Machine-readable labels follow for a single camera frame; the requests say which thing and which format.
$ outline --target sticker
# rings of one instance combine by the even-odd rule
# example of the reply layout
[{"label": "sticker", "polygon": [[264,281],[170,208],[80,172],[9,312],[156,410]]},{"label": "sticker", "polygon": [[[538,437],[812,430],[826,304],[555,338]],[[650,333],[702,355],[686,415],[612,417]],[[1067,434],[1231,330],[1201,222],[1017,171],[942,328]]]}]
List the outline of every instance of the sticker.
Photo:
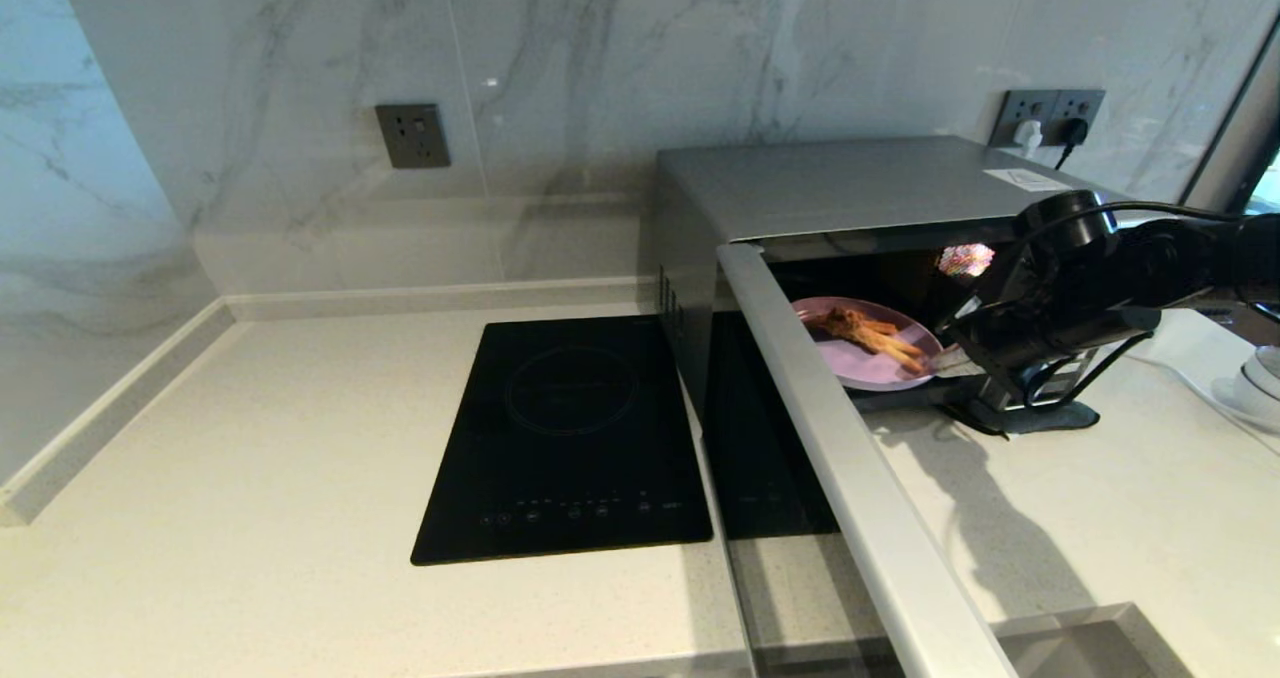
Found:
[{"label": "sticker", "polygon": [[1025,171],[1023,168],[998,168],[983,173],[987,173],[987,175],[992,178],[1000,178],[1000,180],[1005,180],[1006,183],[1012,183],[1012,185],[1018,185],[1020,189],[1029,192],[1074,191],[1073,187],[1066,185],[1066,183],[1060,183],[1052,180],[1052,178],[1042,177],[1039,173]]}]

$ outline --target glass panel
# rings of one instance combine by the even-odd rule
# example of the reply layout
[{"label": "glass panel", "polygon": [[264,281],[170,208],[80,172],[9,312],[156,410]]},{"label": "glass panel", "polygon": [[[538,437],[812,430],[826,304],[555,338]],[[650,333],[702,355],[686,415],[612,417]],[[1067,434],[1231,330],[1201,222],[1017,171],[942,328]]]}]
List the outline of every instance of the glass panel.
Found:
[{"label": "glass panel", "polygon": [[1280,214],[1280,151],[1271,159],[1270,166],[1262,173],[1258,185],[1253,185],[1253,198],[1244,207],[1247,216],[1256,214]]},{"label": "glass panel", "polygon": [[703,440],[759,674],[901,675],[740,312],[716,315],[712,345]]}]

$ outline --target white plug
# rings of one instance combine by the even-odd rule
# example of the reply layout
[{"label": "white plug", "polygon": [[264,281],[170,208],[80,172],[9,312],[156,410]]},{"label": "white plug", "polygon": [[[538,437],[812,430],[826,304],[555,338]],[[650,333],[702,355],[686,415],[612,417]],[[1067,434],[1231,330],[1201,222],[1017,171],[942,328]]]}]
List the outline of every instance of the white plug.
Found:
[{"label": "white plug", "polygon": [[1029,159],[1032,154],[1039,147],[1044,136],[1039,132],[1039,122],[1021,122],[1018,123],[1018,130],[1014,132],[1014,142],[1023,146],[1023,157]]}]

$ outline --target microwave top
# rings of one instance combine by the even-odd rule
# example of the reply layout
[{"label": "microwave top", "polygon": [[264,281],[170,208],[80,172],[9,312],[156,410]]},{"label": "microwave top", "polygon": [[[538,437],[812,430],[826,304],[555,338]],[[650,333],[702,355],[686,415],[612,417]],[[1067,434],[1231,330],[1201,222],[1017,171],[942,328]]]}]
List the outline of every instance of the microwave top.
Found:
[{"label": "microwave top", "polygon": [[[1041,187],[1025,173],[1061,183]],[[658,154],[662,180],[699,205],[723,242],[928,224],[1006,223],[1060,191],[1111,191],[955,136],[814,145],[681,148]]]}]

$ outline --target cooking zone circle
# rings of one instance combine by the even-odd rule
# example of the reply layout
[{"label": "cooking zone circle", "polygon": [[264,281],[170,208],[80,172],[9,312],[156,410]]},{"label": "cooking zone circle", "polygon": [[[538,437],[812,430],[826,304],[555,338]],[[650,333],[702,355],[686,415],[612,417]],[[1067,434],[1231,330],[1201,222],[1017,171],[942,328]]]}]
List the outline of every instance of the cooking zone circle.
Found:
[{"label": "cooking zone circle", "polygon": [[584,436],[622,418],[639,388],[634,368],[620,356],[563,345],[516,368],[507,381],[507,413],[530,431]]}]

